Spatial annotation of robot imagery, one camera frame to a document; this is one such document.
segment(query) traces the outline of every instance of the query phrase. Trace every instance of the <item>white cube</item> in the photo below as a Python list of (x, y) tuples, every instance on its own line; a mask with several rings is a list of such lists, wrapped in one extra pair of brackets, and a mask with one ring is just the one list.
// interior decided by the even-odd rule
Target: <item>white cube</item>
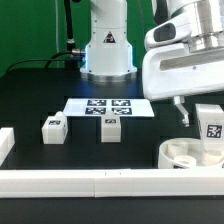
[(13, 128), (2, 128), (0, 130), (0, 166), (15, 144)]
[(120, 117), (106, 114), (101, 117), (101, 142), (120, 142), (121, 122)]
[(63, 144), (67, 133), (67, 117), (62, 112), (49, 116), (42, 127), (44, 144)]

